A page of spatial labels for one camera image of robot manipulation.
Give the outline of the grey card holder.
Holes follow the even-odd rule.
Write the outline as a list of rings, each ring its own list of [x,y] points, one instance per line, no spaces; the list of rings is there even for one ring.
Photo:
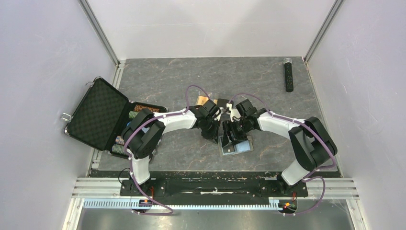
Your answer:
[[[222,154],[222,145],[221,145],[223,136],[219,136],[218,139],[219,139],[218,146],[219,146],[220,155],[225,156]],[[236,144],[235,145],[236,152],[233,155],[240,154],[240,153],[246,153],[246,152],[252,152],[254,150],[252,141],[253,141],[252,136],[248,136],[247,140]]]

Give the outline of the black VIP credit card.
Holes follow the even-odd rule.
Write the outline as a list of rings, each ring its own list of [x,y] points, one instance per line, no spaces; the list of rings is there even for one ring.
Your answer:
[[[222,147],[223,155],[233,155],[235,154],[235,152],[236,152],[235,145],[233,145],[232,143],[229,143]]]

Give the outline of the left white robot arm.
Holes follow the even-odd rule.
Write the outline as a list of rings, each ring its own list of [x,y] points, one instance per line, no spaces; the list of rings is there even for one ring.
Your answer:
[[[175,112],[154,113],[143,109],[124,129],[124,153],[131,162],[132,189],[138,195],[150,190],[150,156],[166,133],[181,129],[199,129],[204,139],[218,142],[221,108],[212,100],[203,105],[187,105]]]

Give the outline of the clear plastic card box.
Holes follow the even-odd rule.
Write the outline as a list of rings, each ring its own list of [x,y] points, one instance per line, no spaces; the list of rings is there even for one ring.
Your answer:
[[[217,99],[217,106],[220,107],[222,111],[226,109],[226,103],[232,103],[234,107],[234,100],[229,102],[229,100],[232,98],[232,95],[230,94],[223,94],[223,93],[210,93],[209,94],[210,99]]]

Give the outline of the black glitter microphone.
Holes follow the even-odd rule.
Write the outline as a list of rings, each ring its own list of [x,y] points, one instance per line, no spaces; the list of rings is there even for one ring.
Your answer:
[[[286,92],[292,92],[294,90],[292,59],[288,57],[285,58],[283,60],[283,66],[284,66],[285,90]]]

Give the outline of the orange credit cards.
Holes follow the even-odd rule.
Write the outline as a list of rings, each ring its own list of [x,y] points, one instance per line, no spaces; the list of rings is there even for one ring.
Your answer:
[[[206,96],[198,96],[196,105],[204,105],[207,101],[209,100],[208,97]],[[217,104],[218,100],[217,99],[211,99],[215,104]]]

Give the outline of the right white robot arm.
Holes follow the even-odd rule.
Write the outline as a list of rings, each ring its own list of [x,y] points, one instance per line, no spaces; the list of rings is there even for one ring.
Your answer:
[[[230,120],[222,123],[224,134],[221,138],[223,148],[237,145],[248,139],[252,130],[271,132],[290,140],[295,160],[282,171],[277,181],[277,191],[290,195],[296,184],[319,169],[328,160],[335,160],[337,146],[317,117],[296,119],[257,109],[250,100],[245,99],[236,106],[227,104]]]

